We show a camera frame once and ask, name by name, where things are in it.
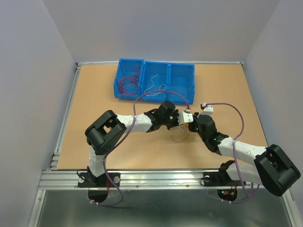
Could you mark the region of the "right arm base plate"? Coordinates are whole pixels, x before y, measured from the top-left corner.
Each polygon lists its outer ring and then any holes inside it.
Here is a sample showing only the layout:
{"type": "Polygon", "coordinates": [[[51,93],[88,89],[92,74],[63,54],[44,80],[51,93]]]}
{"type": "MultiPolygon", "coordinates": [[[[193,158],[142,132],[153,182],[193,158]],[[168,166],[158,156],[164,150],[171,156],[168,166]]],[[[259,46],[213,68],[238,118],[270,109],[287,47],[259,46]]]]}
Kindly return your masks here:
{"type": "Polygon", "coordinates": [[[200,184],[205,187],[241,185],[239,180],[232,180],[227,173],[220,172],[204,172],[200,184]]]}

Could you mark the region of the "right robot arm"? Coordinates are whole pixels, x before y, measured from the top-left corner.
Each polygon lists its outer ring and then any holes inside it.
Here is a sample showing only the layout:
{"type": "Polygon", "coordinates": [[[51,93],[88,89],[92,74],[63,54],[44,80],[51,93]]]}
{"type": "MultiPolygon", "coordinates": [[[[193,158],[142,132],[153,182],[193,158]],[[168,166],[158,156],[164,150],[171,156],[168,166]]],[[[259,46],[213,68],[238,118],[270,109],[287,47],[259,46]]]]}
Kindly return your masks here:
{"type": "Polygon", "coordinates": [[[218,132],[214,120],[205,114],[194,113],[188,127],[199,135],[209,151],[234,158],[219,169],[218,180],[222,184],[243,180],[282,196],[301,177],[298,168],[278,145],[261,147],[234,141],[218,132]]]}

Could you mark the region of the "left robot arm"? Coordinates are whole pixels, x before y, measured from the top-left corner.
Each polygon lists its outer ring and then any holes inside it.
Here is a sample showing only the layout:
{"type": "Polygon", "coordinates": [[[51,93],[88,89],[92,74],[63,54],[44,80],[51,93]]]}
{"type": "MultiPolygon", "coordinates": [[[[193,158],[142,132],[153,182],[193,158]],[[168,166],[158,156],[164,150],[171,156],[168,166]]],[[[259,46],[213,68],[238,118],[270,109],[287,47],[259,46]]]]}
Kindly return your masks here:
{"type": "Polygon", "coordinates": [[[124,134],[131,132],[152,132],[161,126],[167,129],[183,125],[191,120],[187,112],[177,110],[170,101],[165,101],[159,108],[152,109],[139,115],[119,115],[112,110],[104,112],[85,131],[90,147],[90,158],[87,179],[94,186],[105,182],[103,165],[106,156],[122,142],[124,134]]]}

